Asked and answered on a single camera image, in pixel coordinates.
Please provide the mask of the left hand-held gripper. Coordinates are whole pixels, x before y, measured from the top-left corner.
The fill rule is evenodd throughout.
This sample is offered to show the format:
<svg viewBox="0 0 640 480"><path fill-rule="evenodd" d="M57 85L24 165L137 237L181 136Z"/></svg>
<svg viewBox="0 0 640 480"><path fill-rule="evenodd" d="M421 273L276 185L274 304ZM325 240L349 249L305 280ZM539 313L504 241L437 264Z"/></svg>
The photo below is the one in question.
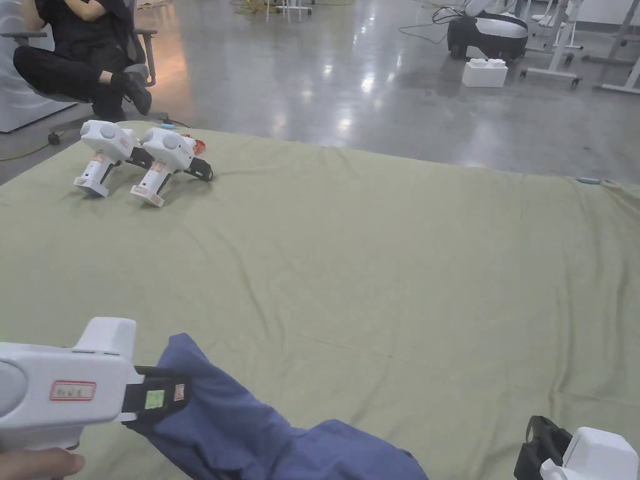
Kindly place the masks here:
<svg viewBox="0 0 640 480"><path fill-rule="evenodd" d="M1 449L72 449L86 426L150 426L182 411L192 384L172 368L134 366L136 330L132 319L95 317L73 347L2 343Z"/></svg>

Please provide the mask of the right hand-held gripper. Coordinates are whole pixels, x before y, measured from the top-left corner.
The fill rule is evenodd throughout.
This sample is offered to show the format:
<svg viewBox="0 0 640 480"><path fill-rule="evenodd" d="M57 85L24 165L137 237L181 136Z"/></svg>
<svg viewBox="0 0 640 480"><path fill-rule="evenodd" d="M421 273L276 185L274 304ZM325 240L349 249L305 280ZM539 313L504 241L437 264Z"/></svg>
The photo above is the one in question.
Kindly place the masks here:
<svg viewBox="0 0 640 480"><path fill-rule="evenodd" d="M574 435L550 419L531 416L515 479L637 479L639 457L620 435L580 427Z"/></svg>

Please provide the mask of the person's left hand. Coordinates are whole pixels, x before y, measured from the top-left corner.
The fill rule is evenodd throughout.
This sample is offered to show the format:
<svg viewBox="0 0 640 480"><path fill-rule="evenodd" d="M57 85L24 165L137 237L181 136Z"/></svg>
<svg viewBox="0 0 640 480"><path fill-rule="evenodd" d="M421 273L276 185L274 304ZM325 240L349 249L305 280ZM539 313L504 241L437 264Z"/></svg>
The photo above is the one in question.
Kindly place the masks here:
<svg viewBox="0 0 640 480"><path fill-rule="evenodd" d="M1 454L1 479L64 479L80 472L85 458L61 448Z"/></svg>

